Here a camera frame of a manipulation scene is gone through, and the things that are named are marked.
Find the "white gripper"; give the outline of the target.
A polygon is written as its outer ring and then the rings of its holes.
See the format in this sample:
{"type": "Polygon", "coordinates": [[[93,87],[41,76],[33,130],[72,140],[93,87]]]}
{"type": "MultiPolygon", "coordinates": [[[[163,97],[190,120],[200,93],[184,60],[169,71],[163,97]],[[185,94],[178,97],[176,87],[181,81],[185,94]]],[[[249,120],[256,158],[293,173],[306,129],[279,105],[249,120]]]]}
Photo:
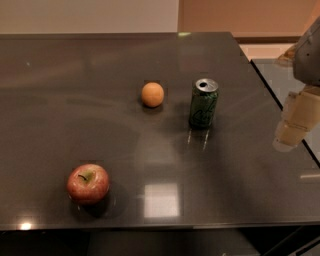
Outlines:
{"type": "Polygon", "coordinates": [[[320,122],[320,17],[296,44],[294,77],[308,85],[299,92],[289,92],[275,130],[273,146],[289,152],[320,122]]]}

